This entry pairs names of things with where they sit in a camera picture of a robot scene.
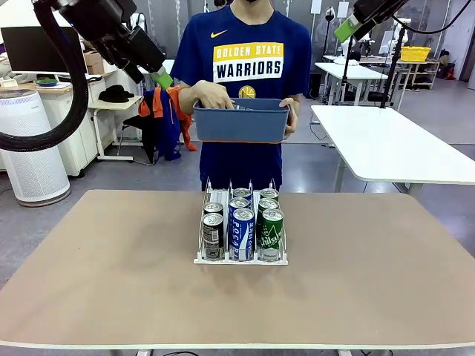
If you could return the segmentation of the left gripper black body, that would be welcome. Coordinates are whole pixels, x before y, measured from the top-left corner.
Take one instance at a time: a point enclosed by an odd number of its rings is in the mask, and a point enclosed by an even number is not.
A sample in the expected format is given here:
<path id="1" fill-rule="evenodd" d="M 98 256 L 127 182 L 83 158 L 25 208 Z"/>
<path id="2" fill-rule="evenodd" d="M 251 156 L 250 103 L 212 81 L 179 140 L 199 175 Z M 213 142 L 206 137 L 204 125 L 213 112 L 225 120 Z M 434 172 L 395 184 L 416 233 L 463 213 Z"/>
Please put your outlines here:
<path id="1" fill-rule="evenodd" d="M 125 26 L 137 9 L 133 0 L 61 0 L 59 13 L 109 64 L 140 65 Z"/>

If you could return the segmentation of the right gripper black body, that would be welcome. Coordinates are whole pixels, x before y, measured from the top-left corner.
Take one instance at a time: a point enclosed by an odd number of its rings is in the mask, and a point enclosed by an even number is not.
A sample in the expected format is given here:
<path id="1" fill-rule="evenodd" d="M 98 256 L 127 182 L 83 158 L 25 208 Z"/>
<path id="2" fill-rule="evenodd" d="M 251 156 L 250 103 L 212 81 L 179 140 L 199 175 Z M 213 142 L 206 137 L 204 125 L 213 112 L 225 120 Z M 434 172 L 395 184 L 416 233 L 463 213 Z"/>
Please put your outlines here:
<path id="1" fill-rule="evenodd" d="M 353 6 L 353 15 L 365 24 L 373 20 L 376 24 L 394 15 L 408 0 L 357 0 Z"/>

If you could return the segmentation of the blue plastic bin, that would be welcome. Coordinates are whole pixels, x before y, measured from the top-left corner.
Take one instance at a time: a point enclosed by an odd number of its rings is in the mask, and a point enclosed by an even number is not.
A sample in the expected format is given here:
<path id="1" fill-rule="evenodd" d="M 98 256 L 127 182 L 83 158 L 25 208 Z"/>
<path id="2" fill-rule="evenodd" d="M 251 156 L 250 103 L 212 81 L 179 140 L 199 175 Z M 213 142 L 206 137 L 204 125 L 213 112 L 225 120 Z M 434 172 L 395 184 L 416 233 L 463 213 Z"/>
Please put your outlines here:
<path id="1" fill-rule="evenodd" d="M 257 110 L 211 109 L 195 103 L 193 118 L 199 140 L 267 144 L 284 140 L 289 108 L 280 107 L 279 99 L 235 98 L 234 101 Z"/>

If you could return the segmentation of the person's right forearm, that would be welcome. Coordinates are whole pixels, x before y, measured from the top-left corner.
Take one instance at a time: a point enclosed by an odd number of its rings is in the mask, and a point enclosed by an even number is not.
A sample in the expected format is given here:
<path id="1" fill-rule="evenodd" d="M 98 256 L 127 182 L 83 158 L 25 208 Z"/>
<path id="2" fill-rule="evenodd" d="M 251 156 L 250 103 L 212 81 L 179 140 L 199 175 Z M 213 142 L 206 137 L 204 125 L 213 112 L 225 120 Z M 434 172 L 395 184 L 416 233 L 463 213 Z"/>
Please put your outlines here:
<path id="1" fill-rule="evenodd" d="M 180 109 L 185 114 L 192 115 L 194 113 L 194 105 L 200 98 L 200 86 L 198 83 L 191 86 L 185 82 L 181 82 L 178 87 L 180 89 Z"/>

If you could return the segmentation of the white can dispenser rack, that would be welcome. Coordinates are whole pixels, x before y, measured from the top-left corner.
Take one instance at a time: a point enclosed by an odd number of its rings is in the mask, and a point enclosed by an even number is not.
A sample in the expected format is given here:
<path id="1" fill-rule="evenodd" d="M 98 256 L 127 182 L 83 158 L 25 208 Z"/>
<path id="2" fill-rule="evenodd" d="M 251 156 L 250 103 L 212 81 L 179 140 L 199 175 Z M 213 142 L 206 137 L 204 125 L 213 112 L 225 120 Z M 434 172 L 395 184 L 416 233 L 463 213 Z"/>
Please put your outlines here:
<path id="1" fill-rule="evenodd" d="M 230 247 L 230 237 L 231 237 L 231 221 L 232 215 L 229 213 L 229 200 L 233 198 L 232 192 L 235 187 L 232 184 L 229 184 L 229 187 L 226 190 L 218 190 L 213 189 L 210 182 L 206 183 L 205 194 L 203 198 L 203 204 L 201 209 L 201 216 L 200 216 L 200 233 L 198 237 L 198 250 L 197 250 L 197 257 L 195 258 L 194 262 L 196 264 L 253 264 L 253 265 L 286 265 L 287 261 L 287 253 L 286 253 L 286 232 L 283 226 L 283 234 L 281 238 L 281 247 L 280 247 L 280 259 L 277 261 L 265 261 L 261 258 L 261 226 L 263 222 L 262 215 L 258 215 L 258 202 L 260 200 L 260 191 L 254 189 L 252 183 L 249 183 L 247 187 L 252 190 L 252 200 L 250 202 L 250 206 L 248 207 L 254 213 L 255 218 L 255 238 L 254 238 L 254 256 L 249 261 L 238 261 L 232 260 L 229 254 L 229 247 Z M 274 188 L 275 184 L 271 182 L 268 188 Z M 222 260 L 207 260 L 205 258 L 203 252 L 203 206 L 207 202 L 220 202 L 223 205 L 223 237 L 224 237 L 224 257 Z M 281 210 L 281 204 L 278 200 L 278 209 Z"/>

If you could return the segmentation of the person's right hand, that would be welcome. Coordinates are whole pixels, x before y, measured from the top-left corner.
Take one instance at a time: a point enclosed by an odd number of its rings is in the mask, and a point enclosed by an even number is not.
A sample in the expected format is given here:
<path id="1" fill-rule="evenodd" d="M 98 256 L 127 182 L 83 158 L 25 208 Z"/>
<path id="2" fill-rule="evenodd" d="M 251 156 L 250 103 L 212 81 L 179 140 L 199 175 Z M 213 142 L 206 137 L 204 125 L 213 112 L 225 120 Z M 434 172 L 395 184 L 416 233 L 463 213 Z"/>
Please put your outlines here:
<path id="1" fill-rule="evenodd" d="M 196 99 L 204 108 L 233 109 L 234 102 L 229 97 L 226 88 L 214 82 L 199 81 L 191 87 Z"/>

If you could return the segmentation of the person's left hand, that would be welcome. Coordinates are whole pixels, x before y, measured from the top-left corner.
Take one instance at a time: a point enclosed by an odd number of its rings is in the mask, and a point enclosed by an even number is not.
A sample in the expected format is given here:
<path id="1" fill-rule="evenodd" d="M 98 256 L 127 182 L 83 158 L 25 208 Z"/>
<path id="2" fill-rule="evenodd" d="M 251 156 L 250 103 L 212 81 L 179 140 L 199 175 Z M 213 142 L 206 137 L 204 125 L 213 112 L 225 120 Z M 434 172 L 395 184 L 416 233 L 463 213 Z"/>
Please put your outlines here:
<path id="1" fill-rule="evenodd" d="M 292 95 L 283 99 L 279 104 L 279 106 L 282 108 L 289 108 L 284 140 L 287 140 L 297 129 L 302 97 L 303 96 L 301 94 Z"/>

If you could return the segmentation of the black hat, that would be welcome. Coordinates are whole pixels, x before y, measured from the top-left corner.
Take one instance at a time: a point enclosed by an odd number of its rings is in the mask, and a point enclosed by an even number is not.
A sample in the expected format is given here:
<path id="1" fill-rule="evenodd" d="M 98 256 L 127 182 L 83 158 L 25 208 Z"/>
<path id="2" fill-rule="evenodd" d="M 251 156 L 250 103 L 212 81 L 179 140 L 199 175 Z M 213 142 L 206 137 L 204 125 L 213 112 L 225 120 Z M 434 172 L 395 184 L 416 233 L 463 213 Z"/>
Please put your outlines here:
<path id="1" fill-rule="evenodd" d="M 126 103 L 133 97 L 122 85 L 112 85 L 99 94 L 99 100 L 110 103 Z"/>

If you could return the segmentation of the thin black stand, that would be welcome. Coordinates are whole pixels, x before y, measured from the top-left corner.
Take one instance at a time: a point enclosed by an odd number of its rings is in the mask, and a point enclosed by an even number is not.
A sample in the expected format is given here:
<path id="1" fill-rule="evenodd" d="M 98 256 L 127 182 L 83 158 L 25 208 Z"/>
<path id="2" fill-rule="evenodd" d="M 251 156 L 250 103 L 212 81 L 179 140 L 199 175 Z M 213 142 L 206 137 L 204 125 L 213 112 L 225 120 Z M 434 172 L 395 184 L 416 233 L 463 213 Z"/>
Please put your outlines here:
<path id="1" fill-rule="evenodd" d="M 345 54 L 345 63 L 344 63 L 344 72 L 341 80 L 341 97 L 344 98 L 344 95 L 346 93 L 346 86 L 347 86 L 347 71 L 349 67 L 349 62 L 350 62 L 350 54 L 353 46 L 353 36 L 350 36 L 342 45 L 342 50 L 344 51 Z"/>

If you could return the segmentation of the small white side table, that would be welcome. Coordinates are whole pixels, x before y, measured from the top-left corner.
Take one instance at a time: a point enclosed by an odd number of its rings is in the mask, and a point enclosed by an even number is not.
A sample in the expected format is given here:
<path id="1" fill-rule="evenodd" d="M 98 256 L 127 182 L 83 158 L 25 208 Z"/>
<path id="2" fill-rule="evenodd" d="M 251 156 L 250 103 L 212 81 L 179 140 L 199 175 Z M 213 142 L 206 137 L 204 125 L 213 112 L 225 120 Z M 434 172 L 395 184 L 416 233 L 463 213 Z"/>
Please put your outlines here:
<path id="1" fill-rule="evenodd" d="M 112 123 L 112 136 L 113 142 L 112 145 L 118 147 L 117 154 L 115 156 L 106 155 L 105 148 L 102 144 L 102 138 L 99 131 L 99 120 L 98 120 L 98 113 L 100 111 L 127 111 L 133 105 L 140 102 L 142 99 L 141 96 L 133 96 L 129 98 L 127 102 L 124 103 L 112 103 L 112 102 L 105 102 L 102 100 L 96 100 L 88 105 L 88 109 L 93 111 L 92 121 L 94 124 L 94 130 L 96 134 L 96 146 L 98 150 L 97 159 L 99 161 L 123 161 L 123 162 L 133 162 L 133 156 L 121 156 L 120 149 L 123 145 L 125 146 L 134 146 L 134 147 L 142 147 L 143 144 L 141 142 L 122 142 L 122 138 L 117 138 L 117 127 L 114 123 Z"/>

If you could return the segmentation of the white background table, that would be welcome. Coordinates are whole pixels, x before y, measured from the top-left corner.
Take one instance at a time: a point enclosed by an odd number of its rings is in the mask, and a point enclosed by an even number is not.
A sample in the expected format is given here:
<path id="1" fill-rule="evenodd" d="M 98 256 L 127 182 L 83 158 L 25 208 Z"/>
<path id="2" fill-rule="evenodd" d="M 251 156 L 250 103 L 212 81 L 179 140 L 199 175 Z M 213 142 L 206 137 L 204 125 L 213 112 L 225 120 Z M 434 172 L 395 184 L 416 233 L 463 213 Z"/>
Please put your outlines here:
<path id="1" fill-rule="evenodd" d="M 363 105 L 368 103 L 367 97 L 370 91 L 370 85 L 385 82 L 387 75 L 371 70 L 367 67 L 349 66 L 347 71 L 344 71 L 345 66 L 335 63 L 316 62 L 315 66 L 326 73 L 326 83 L 330 85 L 330 93 L 327 100 L 327 105 L 340 105 L 344 101 L 344 94 L 346 92 L 342 85 L 344 73 L 347 79 L 347 84 L 356 88 L 353 105 Z"/>

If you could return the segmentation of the yellow plastic basket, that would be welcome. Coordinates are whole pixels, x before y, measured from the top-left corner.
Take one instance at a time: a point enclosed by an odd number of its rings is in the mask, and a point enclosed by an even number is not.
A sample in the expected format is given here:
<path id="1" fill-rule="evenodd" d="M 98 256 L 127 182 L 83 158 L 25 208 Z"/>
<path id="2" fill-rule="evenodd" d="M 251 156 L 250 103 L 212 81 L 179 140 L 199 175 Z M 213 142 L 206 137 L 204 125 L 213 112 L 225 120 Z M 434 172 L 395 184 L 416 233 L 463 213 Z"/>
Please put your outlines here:
<path id="1" fill-rule="evenodd" d="M 425 62 L 430 52 L 430 47 L 404 46 L 401 48 L 400 59 L 403 62 Z"/>

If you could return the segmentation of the black chair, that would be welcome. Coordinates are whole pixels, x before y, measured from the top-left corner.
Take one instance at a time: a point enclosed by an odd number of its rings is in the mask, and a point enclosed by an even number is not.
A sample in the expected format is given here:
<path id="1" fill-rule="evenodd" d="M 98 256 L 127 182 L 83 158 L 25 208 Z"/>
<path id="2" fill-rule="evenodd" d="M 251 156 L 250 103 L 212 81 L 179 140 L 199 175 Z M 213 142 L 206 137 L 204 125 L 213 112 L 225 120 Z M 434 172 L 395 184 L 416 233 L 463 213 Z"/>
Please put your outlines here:
<path id="1" fill-rule="evenodd" d="M 148 163 L 146 163 L 146 165 L 155 165 L 157 161 L 157 124 L 155 123 L 155 121 L 153 121 L 151 118 L 142 117 L 139 115 L 126 119 L 122 123 L 120 137 L 118 141 L 117 154 L 120 153 L 122 146 L 125 144 L 123 142 L 123 134 L 126 128 L 136 128 L 137 130 L 141 131 L 140 143 L 142 144 L 142 149 L 144 150 L 145 155 L 148 159 Z"/>

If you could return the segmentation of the orange and blue jacket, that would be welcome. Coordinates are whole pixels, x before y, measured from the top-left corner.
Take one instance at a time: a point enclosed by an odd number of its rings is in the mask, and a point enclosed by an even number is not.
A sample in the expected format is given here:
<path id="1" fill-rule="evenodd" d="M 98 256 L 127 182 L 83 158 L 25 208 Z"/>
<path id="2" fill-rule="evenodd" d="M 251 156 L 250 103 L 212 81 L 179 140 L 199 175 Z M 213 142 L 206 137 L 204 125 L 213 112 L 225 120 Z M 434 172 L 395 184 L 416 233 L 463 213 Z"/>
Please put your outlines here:
<path id="1" fill-rule="evenodd" d="M 189 128 L 192 124 L 191 115 L 180 109 L 178 86 L 144 92 L 138 107 L 138 115 L 151 118 L 157 124 L 156 149 L 158 157 L 173 161 L 181 157 L 180 136 L 189 151 L 196 151 L 197 146 L 191 143 Z"/>

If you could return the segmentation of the wooden shelf rack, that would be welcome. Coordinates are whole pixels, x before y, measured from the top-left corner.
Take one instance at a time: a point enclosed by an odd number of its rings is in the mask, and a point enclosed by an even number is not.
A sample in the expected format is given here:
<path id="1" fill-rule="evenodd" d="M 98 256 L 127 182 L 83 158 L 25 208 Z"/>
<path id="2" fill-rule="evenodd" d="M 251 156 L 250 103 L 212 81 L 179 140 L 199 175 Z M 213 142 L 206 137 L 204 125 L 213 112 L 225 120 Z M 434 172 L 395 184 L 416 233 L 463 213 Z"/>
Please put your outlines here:
<path id="1" fill-rule="evenodd" d="M 406 70 L 402 83 L 406 88 L 431 89 L 439 71 L 439 61 L 427 60 L 425 62 L 398 62 Z"/>

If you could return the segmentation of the black computer monitor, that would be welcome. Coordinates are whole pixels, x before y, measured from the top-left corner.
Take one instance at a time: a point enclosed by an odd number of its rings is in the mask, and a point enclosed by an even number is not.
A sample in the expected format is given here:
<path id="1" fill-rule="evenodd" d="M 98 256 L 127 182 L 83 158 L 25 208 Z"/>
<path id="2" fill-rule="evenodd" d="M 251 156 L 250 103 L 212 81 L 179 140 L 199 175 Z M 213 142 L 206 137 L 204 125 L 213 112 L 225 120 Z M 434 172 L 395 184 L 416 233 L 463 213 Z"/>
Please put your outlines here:
<path id="1" fill-rule="evenodd" d="M 41 27 L 4 27 L 1 34 L 13 72 L 68 73 L 61 56 Z"/>

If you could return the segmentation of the white cabinet with wood top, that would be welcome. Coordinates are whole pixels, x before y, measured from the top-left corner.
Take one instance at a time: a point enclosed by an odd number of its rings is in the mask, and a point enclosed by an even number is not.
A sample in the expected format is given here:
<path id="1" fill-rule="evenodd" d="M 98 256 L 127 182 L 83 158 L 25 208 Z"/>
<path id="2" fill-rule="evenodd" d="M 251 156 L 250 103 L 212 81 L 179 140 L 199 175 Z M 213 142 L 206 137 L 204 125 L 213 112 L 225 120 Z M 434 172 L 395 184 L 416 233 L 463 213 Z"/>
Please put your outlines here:
<path id="1" fill-rule="evenodd" d="M 40 89 L 34 83 L 18 85 L 18 89 L 36 90 L 42 100 L 51 127 L 56 127 L 68 113 L 73 98 L 72 87 Z M 58 145 L 67 175 L 79 177 L 84 169 L 98 156 L 96 132 L 101 135 L 103 146 L 113 141 L 112 127 L 114 115 L 110 111 L 100 110 L 94 116 L 89 109 L 82 124 L 64 142 Z"/>

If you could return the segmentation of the large white table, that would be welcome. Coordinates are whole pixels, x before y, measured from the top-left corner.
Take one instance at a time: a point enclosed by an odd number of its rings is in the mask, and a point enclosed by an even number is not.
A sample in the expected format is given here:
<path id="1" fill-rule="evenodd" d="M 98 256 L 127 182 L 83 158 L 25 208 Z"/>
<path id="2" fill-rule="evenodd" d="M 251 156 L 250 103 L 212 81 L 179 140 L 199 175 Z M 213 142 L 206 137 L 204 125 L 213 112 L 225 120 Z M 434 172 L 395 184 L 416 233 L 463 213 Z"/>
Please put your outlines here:
<path id="1" fill-rule="evenodd" d="M 416 196 L 423 185 L 475 185 L 475 161 L 390 108 L 314 105 L 339 154 L 334 190 L 345 170 L 365 182 L 390 182 Z"/>

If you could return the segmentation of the person in blue Warriors shirt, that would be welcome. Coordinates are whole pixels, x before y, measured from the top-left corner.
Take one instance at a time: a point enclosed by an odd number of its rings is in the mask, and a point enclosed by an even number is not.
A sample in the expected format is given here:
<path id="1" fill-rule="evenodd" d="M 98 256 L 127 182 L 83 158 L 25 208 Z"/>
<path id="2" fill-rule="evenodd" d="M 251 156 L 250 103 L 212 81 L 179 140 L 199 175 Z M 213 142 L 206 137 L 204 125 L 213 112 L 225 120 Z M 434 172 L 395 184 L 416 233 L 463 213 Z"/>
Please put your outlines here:
<path id="1" fill-rule="evenodd" d="M 171 76 L 179 84 L 201 80 L 226 88 L 234 101 L 283 99 L 307 92 L 311 39 L 305 26 L 272 6 L 271 0 L 232 0 L 193 16 L 184 30 Z M 200 181 L 215 189 L 229 184 L 267 188 L 282 184 L 280 144 L 204 142 Z"/>

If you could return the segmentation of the white air purifier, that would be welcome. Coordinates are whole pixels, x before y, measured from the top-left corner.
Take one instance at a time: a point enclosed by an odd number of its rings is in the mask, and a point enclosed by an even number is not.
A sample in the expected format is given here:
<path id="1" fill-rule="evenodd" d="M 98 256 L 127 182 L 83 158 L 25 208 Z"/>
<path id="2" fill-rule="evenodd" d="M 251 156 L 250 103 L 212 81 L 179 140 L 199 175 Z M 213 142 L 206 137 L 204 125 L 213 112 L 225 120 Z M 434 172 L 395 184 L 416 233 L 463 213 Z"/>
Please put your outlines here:
<path id="1" fill-rule="evenodd" d="M 51 129 L 41 97 L 35 90 L 0 91 L 0 132 L 33 136 Z M 57 147 L 34 152 L 0 149 L 13 193 L 19 204 L 37 207 L 54 204 L 71 193 Z"/>

